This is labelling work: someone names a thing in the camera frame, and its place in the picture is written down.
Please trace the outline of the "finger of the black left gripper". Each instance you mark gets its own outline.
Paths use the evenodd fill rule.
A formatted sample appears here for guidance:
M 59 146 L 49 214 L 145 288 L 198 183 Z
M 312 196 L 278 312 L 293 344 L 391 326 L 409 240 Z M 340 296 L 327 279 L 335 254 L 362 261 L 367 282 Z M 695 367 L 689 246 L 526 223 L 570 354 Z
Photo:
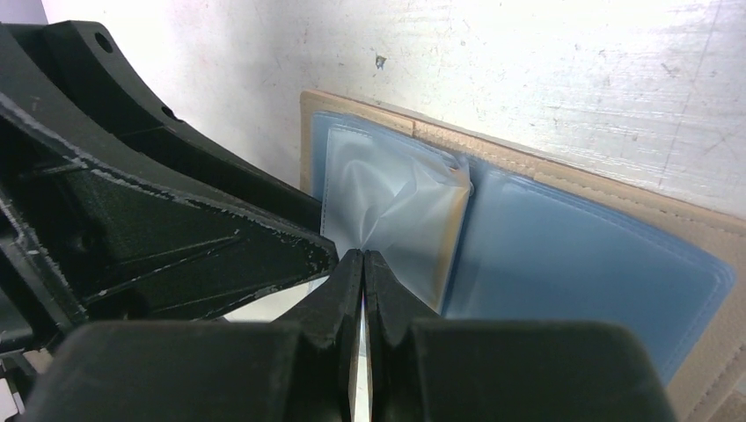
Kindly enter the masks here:
M 166 167 L 314 232 L 321 203 L 247 163 L 178 118 L 98 22 L 8 24 L 71 102 L 108 133 Z

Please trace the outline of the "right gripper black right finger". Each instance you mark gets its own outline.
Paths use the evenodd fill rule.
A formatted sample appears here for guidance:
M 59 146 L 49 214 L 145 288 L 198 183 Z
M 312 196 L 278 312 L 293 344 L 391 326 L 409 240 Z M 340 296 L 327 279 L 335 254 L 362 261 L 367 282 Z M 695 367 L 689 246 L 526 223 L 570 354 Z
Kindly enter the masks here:
M 672 421 L 641 343 L 583 321 L 450 320 L 364 255 L 375 421 Z

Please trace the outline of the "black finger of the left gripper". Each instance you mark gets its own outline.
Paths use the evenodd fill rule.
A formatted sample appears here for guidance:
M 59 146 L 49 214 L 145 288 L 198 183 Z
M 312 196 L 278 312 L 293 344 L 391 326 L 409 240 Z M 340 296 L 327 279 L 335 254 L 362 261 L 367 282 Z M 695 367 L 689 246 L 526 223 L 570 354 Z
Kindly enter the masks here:
M 1 349 L 98 320 L 214 319 L 327 275 L 319 232 L 108 133 L 1 29 Z

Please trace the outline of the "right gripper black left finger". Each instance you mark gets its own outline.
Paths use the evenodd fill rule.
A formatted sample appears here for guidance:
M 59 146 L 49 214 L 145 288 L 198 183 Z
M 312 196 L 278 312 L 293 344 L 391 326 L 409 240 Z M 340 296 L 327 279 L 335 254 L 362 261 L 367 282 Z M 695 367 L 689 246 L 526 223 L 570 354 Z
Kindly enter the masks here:
M 77 329 L 26 421 L 349 421 L 363 255 L 271 323 L 105 322 Z

